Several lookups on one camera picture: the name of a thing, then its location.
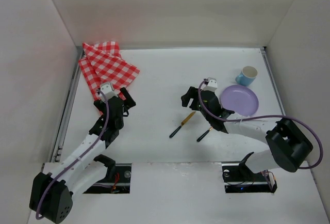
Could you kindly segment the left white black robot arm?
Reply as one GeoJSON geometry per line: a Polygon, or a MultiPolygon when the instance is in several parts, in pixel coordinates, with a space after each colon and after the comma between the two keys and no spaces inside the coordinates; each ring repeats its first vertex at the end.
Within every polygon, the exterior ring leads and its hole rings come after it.
{"type": "Polygon", "coordinates": [[[118,96],[111,83],[98,89],[99,100],[94,106],[101,116],[80,145],[56,168],[41,172],[33,180],[29,207],[35,218],[52,223],[63,222],[74,201],[90,187],[114,189],[120,180],[116,162],[103,153],[118,137],[129,109],[136,106],[126,88],[118,96]]]}

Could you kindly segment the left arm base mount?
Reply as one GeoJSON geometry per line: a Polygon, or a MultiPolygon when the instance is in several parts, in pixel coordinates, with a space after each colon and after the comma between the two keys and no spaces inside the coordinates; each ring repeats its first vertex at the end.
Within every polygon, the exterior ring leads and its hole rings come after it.
{"type": "Polygon", "coordinates": [[[106,174],[88,188],[84,194],[129,194],[132,164],[118,164],[115,160],[98,155],[95,162],[107,168],[106,174]]]}

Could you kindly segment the light blue mug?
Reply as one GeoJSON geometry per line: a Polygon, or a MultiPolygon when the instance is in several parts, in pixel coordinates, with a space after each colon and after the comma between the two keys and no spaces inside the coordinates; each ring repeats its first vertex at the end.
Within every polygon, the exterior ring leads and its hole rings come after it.
{"type": "Polygon", "coordinates": [[[252,66],[244,67],[240,74],[235,78],[237,84],[242,86],[249,86],[257,77],[258,71],[252,66]]]}

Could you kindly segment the gold fork green handle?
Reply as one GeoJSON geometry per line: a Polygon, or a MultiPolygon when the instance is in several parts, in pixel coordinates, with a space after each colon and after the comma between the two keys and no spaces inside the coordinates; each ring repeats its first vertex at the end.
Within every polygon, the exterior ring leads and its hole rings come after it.
{"type": "Polygon", "coordinates": [[[197,140],[196,142],[200,142],[201,140],[204,139],[205,136],[213,129],[213,127],[210,127],[207,131],[205,131],[197,140]]]}

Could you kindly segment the red white checkered cloth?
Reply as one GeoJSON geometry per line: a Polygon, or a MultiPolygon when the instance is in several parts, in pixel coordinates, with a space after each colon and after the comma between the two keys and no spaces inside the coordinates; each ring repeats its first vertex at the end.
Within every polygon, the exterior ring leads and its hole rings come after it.
{"type": "Polygon", "coordinates": [[[93,99],[99,100],[96,91],[105,82],[111,82],[114,91],[125,99],[120,89],[128,87],[140,70],[128,63],[120,54],[119,43],[108,41],[98,44],[83,43],[84,56],[78,62],[93,99]]]}

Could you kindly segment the gold knife green handle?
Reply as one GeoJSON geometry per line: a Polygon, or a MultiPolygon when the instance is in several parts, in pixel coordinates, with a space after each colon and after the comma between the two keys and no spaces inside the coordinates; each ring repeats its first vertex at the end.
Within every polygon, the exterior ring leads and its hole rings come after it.
{"type": "Polygon", "coordinates": [[[169,135],[169,138],[173,138],[178,131],[193,117],[193,115],[196,113],[196,111],[193,111],[190,113],[181,123],[180,125],[169,135]]]}

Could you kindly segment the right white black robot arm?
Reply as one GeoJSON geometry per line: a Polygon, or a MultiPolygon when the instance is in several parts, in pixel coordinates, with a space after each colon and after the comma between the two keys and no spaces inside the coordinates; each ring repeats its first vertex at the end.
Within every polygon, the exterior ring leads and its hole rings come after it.
{"type": "Polygon", "coordinates": [[[237,113],[221,106],[213,91],[195,87],[190,87],[181,101],[183,107],[199,111],[216,131],[268,145],[267,150],[250,152],[238,162],[239,172],[244,176],[274,168],[296,172],[313,150],[311,142],[290,119],[242,121],[237,113]]]}

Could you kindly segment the lilac plastic plate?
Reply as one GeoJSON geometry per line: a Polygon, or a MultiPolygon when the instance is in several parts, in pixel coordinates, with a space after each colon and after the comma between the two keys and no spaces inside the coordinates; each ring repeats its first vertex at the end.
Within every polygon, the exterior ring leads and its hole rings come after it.
{"type": "Polygon", "coordinates": [[[248,87],[231,85],[220,94],[220,103],[223,108],[232,110],[244,117],[254,115],[259,108],[256,94],[248,87]]]}

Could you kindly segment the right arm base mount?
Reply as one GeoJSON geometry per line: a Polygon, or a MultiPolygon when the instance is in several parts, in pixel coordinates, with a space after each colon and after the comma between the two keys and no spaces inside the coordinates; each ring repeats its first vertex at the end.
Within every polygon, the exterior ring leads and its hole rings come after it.
{"type": "Polygon", "coordinates": [[[227,194],[271,193],[277,190],[277,180],[273,172],[264,170],[253,173],[246,162],[253,152],[241,161],[222,163],[222,178],[227,194]]]}

